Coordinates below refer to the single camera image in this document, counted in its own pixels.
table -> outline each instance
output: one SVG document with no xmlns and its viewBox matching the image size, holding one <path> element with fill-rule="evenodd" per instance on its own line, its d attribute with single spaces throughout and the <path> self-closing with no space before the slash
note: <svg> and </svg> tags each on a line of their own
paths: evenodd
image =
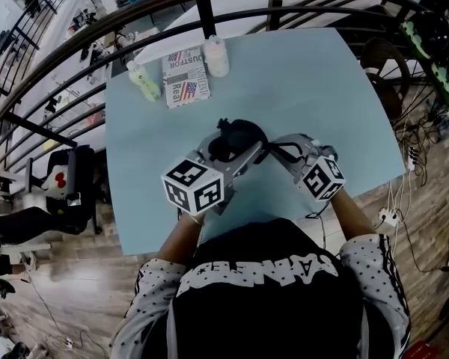
<svg viewBox="0 0 449 359">
<path fill-rule="evenodd" d="M 160 175 L 214 132 L 220 117 L 253 121 L 269 140 L 304 132 L 332 144 L 352 196 L 405 171 L 384 109 L 336 30 L 274 31 L 226 42 L 230 73 L 209 77 L 210 99 L 167 109 L 164 97 L 146 101 L 126 73 L 107 84 L 109 178 L 125 254 L 157 251 L 165 241 L 177 210 L 165 198 Z M 161 61 L 146 68 L 161 79 Z M 251 217 L 298 219 L 313 209 L 273 158 L 252 166 L 235 188 L 223 216 L 207 217 L 205 238 Z"/>
</svg>

wooden floor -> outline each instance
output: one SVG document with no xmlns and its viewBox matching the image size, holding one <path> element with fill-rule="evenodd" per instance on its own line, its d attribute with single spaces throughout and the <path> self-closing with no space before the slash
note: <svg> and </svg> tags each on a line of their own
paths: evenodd
<svg viewBox="0 0 449 359">
<path fill-rule="evenodd" d="M 449 255 L 449 136 L 430 148 L 427 170 L 429 179 L 424 187 L 420 187 L 420 179 L 412 175 L 412 208 L 406 219 L 422 269 L 444 265 Z M 394 193 L 399 184 L 400 178 L 395 179 Z M 405 184 L 403 211 L 408 204 L 407 182 Z M 376 215 L 386 206 L 388 186 L 378 187 L 356 200 L 374 224 L 378 224 Z M 108 348 L 109 338 L 132 300 L 138 267 L 152 254 L 123 257 L 112 208 L 100 205 L 100 214 L 104 224 L 101 236 L 94 236 L 90 230 L 77 237 L 58 233 L 45 235 L 52 241 L 52 252 L 40 252 L 44 260 L 38 271 L 31 274 L 61 332 L 57 331 L 33 286 L 22 282 L 21 277 L 12 280 L 17 293 L 4 301 L 0 299 L 0 307 L 10 315 L 15 340 L 30 346 L 39 342 L 47 344 L 54 358 L 104 358 L 101 348 L 84 334 L 84 346 L 80 347 L 80 331 L 86 331 L 91 339 Z M 342 233 L 332 210 L 323 217 L 328 248 L 333 251 L 339 248 Z M 319 221 L 301 220 L 298 225 L 321 243 Z M 382 225 L 379 231 L 387 233 L 394 241 L 393 228 Z M 395 260 L 411 310 L 412 342 L 425 339 L 438 325 L 437 316 L 449 296 L 449 273 L 421 274 L 412 261 L 402 228 L 397 235 Z M 62 351 L 58 347 L 60 334 L 75 343 L 73 351 Z"/>
</svg>

white bottle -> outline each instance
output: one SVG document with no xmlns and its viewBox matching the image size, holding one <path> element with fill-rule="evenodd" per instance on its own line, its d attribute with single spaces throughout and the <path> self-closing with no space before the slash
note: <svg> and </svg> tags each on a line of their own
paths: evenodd
<svg viewBox="0 0 449 359">
<path fill-rule="evenodd" d="M 230 71 L 230 64 L 227 60 L 225 41 L 212 35 L 208 40 L 205 40 L 203 52 L 210 75 L 215 77 L 226 76 Z"/>
<path fill-rule="evenodd" d="M 143 95 L 150 101 L 157 101 L 161 97 L 162 91 L 153 81 L 143 65 L 137 65 L 134 61 L 126 63 L 128 76 L 133 84 L 137 84 Z"/>
</svg>

white plug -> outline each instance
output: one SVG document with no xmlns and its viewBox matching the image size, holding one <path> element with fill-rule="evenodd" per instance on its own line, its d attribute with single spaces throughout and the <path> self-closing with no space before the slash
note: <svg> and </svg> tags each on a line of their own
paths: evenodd
<svg viewBox="0 0 449 359">
<path fill-rule="evenodd" d="M 73 349 L 73 341 L 70 338 L 65 338 L 65 346 L 67 349 Z"/>
<path fill-rule="evenodd" d="M 378 217 L 381 221 L 384 221 L 386 224 L 390 224 L 392 227 L 397 225 L 399 218 L 397 217 L 397 213 L 394 209 L 386 209 L 383 207 L 379 213 Z"/>
</svg>

glove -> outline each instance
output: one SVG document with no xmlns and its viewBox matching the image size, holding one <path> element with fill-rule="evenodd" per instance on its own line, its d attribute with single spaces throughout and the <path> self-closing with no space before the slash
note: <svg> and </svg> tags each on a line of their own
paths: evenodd
<svg viewBox="0 0 449 359">
<path fill-rule="evenodd" d="M 7 297 L 8 293 L 15 293 L 15 287 L 9 284 L 6 280 L 0 279 L 0 296 L 2 299 Z"/>
</svg>

